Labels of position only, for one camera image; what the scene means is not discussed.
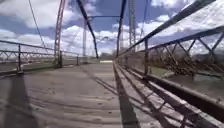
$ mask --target bridge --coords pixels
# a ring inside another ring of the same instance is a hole
[[[122,0],[112,61],[98,56],[90,23],[94,16],[87,15],[82,1],[76,2],[93,37],[95,56],[86,55],[85,44],[83,54],[61,50],[65,0],[54,48],[0,40],[0,127],[224,127],[224,26],[151,45],[157,34],[216,0],[196,0],[137,42],[131,23],[130,47],[120,47],[127,2],[129,17],[134,15],[133,1]]]

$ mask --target bridge railing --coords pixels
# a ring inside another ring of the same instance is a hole
[[[191,82],[193,81],[190,86],[197,86],[197,84],[200,84],[200,82],[194,82],[195,74],[223,78],[224,26],[208,29],[156,46],[149,45],[153,43],[150,42],[150,39],[154,35],[173,24],[176,24],[210,3],[209,0],[196,1],[137,43],[124,51],[121,51],[115,60],[127,70],[142,76],[144,81],[150,81],[170,91],[181,99],[187,101],[189,104],[201,109],[203,112],[215,117],[219,121],[224,122],[224,116],[219,114],[224,112],[223,104],[220,102],[223,98],[222,94],[217,92],[217,94],[214,94],[214,92],[211,93],[210,90],[200,90],[196,89],[196,87],[192,87],[196,90],[192,91],[193,89],[187,89],[189,87],[187,84],[190,82],[179,83],[176,82],[177,79],[179,79],[178,77],[175,77],[176,80],[170,80],[166,77],[166,75],[190,76]]]
[[[0,75],[55,67],[54,49],[0,40]],[[61,51],[61,66],[78,65],[77,53]]]

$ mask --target rusty metal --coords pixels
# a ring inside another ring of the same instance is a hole
[[[39,64],[39,67],[41,67],[41,64],[48,64],[44,67],[54,67],[54,49],[47,48],[48,53],[46,53],[45,47],[2,40],[0,41],[0,46],[0,75],[7,75],[14,72],[23,72],[24,70],[34,70],[38,68],[38,66],[34,66],[30,69],[24,69],[25,65]],[[76,63],[75,60],[78,55],[77,53],[66,51],[60,52],[58,60],[60,67],[63,65],[62,61],[69,64]]]
[[[125,11],[126,2],[127,2],[126,0],[122,0],[122,4],[121,4],[120,21],[119,21],[118,34],[117,34],[117,56],[119,54],[120,34],[121,34],[121,27],[122,27],[122,24],[123,24],[123,18],[124,18],[124,11]]]
[[[215,0],[197,0],[197,1],[195,1],[193,4],[189,5],[187,8],[185,8],[181,12],[179,12],[176,16],[174,16],[173,18],[171,18],[170,20],[168,20],[167,22],[165,22],[164,24],[162,24],[161,26],[159,26],[158,28],[156,28],[155,30],[150,32],[148,35],[146,35],[144,38],[140,39],[135,44],[133,44],[131,47],[129,47],[126,51],[124,51],[120,55],[125,54],[126,52],[130,51],[131,49],[133,49],[140,43],[144,42],[145,39],[149,39],[149,38],[153,37],[157,33],[161,32],[164,29],[170,27],[171,25],[179,22],[180,20],[190,16],[191,14],[197,12],[198,10],[211,4],[212,2],[215,2]]]
[[[81,13],[82,13],[82,15],[84,17],[84,20],[85,20],[85,22],[86,22],[86,24],[87,24],[87,26],[89,28],[89,31],[90,31],[90,33],[91,33],[91,35],[93,37],[93,43],[94,43],[94,48],[95,48],[95,52],[96,52],[96,58],[99,58],[98,51],[97,51],[96,37],[95,37],[93,29],[92,29],[92,27],[91,27],[91,25],[89,23],[88,16],[86,14],[86,11],[85,11],[85,9],[83,7],[83,4],[82,4],[81,0],[77,0],[77,3],[78,3],[78,6],[79,6],[79,8],[81,10]]]
[[[145,40],[145,49],[148,49],[148,40]],[[145,60],[145,71],[144,71],[144,75],[147,75],[148,74],[148,55],[149,55],[149,53],[148,53],[148,50],[145,50],[145,58],[144,58],[144,60]]]
[[[57,23],[56,23],[56,33],[55,33],[55,44],[54,44],[54,58],[55,64],[59,64],[59,57],[60,57],[60,39],[61,39],[61,25],[63,20],[63,12],[65,8],[65,0],[60,1],[58,16],[57,16]]]

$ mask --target metal post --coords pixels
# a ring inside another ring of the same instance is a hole
[[[79,65],[79,55],[76,56],[76,65]]]
[[[125,56],[125,68],[126,69],[128,68],[128,56],[127,55]]]
[[[145,58],[144,58],[145,75],[148,75],[148,39],[145,40]]]
[[[18,68],[17,71],[21,71],[21,45],[18,45]]]
[[[60,51],[59,54],[59,59],[58,59],[58,68],[62,68],[63,67],[63,58],[62,58],[62,51]]]

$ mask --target vertical steel beam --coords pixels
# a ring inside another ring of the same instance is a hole
[[[79,55],[76,56],[76,65],[79,65]]]
[[[95,48],[95,51],[96,51],[96,58],[98,59],[99,56],[98,56],[98,51],[97,51],[96,37],[94,35],[93,29],[92,29],[92,27],[91,27],[91,25],[89,23],[88,16],[86,14],[86,11],[85,11],[85,9],[83,7],[83,4],[82,4],[81,0],[77,0],[77,3],[78,3],[78,6],[79,6],[79,8],[81,10],[81,13],[82,13],[82,15],[84,17],[84,20],[85,20],[85,22],[86,22],[86,24],[87,24],[87,26],[89,28],[89,31],[90,31],[90,33],[91,33],[91,35],[93,37],[94,48]]]
[[[83,22],[83,48],[82,48],[82,56],[83,56],[83,62],[87,63],[87,58],[86,58],[86,21],[84,20]]]
[[[119,21],[118,34],[117,34],[117,56],[119,54],[120,34],[121,34],[121,27],[122,27],[123,18],[124,18],[124,10],[125,10],[126,2],[127,2],[126,0],[122,0],[122,4],[121,4],[120,21]]]
[[[21,45],[18,45],[18,72],[21,71]]]
[[[148,75],[148,59],[149,59],[149,54],[148,54],[148,40],[146,39],[145,40],[145,57],[144,57],[144,67],[145,67],[145,71],[144,71],[144,74],[145,75]]]
[[[129,43],[135,44],[135,0],[128,0],[129,11]]]
[[[60,58],[60,39],[61,39],[61,25],[63,20],[63,12],[65,8],[65,0],[61,0],[58,10],[58,17],[56,23],[56,34],[55,34],[55,44],[54,44],[54,58],[55,64],[58,65]]]

